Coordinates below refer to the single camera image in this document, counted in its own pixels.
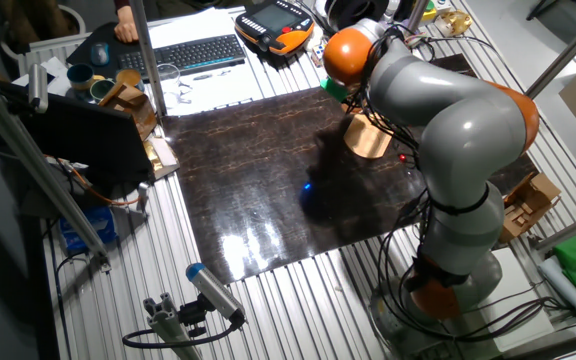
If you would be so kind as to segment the bare person's hand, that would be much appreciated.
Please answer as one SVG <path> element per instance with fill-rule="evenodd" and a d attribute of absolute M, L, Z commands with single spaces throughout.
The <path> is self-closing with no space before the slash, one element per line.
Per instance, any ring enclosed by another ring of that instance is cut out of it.
<path fill-rule="evenodd" d="M 115 36 L 122 43 L 132 43 L 139 40 L 132 9 L 122 5 L 116 11 L 118 24 L 114 28 Z"/>

